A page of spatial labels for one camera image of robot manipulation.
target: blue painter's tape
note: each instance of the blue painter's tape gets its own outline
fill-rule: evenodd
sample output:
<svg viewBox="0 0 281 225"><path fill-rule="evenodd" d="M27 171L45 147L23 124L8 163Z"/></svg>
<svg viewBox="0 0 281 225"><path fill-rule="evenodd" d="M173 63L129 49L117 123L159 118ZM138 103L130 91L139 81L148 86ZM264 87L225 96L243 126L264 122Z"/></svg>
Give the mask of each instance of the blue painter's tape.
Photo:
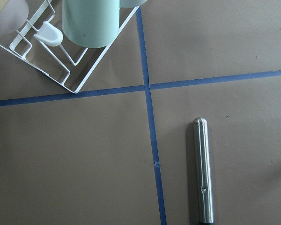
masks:
<svg viewBox="0 0 281 225"><path fill-rule="evenodd" d="M141 8L139 8L136 11L136 22L137 22L137 29L138 29L139 42L140 42L141 63L142 63L142 71L143 71L146 102L147 102L147 111L148 111L149 129L150 129L151 147L152 147L152 154L153 154L153 161L154 161L154 171L155 171L160 221L161 221L161 225L166 225L167 220L165 215L165 206L164 206L164 198L163 198L163 185L162 185L161 171L159 166L156 129L155 129L155 122L154 122L154 114L153 114L152 96L150 91L149 70L148 70L148 61L147 61L147 54L146 54L145 35L144 35L144 29L142 24Z"/></svg>
<svg viewBox="0 0 281 225"><path fill-rule="evenodd" d="M200 84L208 84L208 83L221 83L221 82L229 82L229 81L249 80L255 78L265 78L265 77L272 77L272 76L281 76L281 70L275 72L240 74L240 75L211 77L211 78L203 78L203 79L195 79L195 80L187 80L187 81L155 83L155 84L151 84L151 89L156 90L156 89L164 89L164 88L176 88L176 87L184 87L184 86L192 86L192 85L200 85Z"/></svg>
<svg viewBox="0 0 281 225"><path fill-rule="evenodd" d="M82 91L79 92L78 94L67 93L67 94L47 95L47 96L38 96L38 97L26 97L26 98L18 98L18 99L1 100L0 106L49 102L49 101L57 101L57 100L64 100L64 99L85 98L85 97L92 97L92 96L120 94L120 93L136 92L136 91L144 91L144 90L145 90L144 86L139 85L139 86L123 87L123 88Z"/></svg>

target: wire rack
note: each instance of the wire rack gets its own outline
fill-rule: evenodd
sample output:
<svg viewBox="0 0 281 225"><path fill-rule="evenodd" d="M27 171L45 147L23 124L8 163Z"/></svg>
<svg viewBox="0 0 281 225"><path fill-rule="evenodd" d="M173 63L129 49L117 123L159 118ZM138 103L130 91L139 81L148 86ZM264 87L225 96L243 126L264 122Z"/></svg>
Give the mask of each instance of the wire rack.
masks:
<svg viewBox="0 0 281 225"><path fill-rule="evenodd" d="M51 45L39 37L45 28L58 35L61 29L62 0L44 0L34 15L27 19L11 42L0 47L41 71L44 75L67 89L78 93L90 77L112 43L100 49L82 48L69 41L65 35L60 43ZM138 7L121 13L119 33L130 21Z"/></svg>

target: rounded metal tip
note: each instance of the rounded metal tip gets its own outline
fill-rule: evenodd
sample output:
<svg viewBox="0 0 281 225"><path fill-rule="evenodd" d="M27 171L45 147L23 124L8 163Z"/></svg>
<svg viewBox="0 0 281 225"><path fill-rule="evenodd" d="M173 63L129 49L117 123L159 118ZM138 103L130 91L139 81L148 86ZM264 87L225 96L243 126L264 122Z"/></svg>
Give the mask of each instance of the rounded metal tip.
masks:
<svg viewBox="0 0 281 225"><path fill-rule="evenodd" d="M204 119L203 117L197 117L193 121L194 123L199 123L199 124L207 124L207 120Z"/></svg>

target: black handle end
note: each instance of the black handle end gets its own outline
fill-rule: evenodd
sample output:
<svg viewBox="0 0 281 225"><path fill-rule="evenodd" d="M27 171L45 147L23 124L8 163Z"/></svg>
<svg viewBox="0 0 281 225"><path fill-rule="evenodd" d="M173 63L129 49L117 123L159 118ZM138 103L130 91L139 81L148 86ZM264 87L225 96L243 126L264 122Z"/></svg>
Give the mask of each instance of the black handle end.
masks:
<svg viewBox="0 0 281 225"><path fill-rule="evenodd" d="M215 225L215 223L213 222L213 223L210 223L210 224L205 224L205 223L202 223L202 222L199 221L199 225Z"/></svg>

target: metal tool handle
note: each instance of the metal tool handle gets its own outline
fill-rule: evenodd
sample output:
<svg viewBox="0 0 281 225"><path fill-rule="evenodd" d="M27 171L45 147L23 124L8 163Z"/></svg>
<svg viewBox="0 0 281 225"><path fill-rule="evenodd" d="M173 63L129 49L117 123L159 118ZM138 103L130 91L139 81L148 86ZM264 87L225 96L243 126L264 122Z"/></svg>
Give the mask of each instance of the metal tool handle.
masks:
<svg viewBox="0 0 281 225"><path fill-rule="evenodd" d="M199 202L199 225L214 224L213 193L208 149L207 121L193 121L194 147L197 165L197 188Z"/></svg>

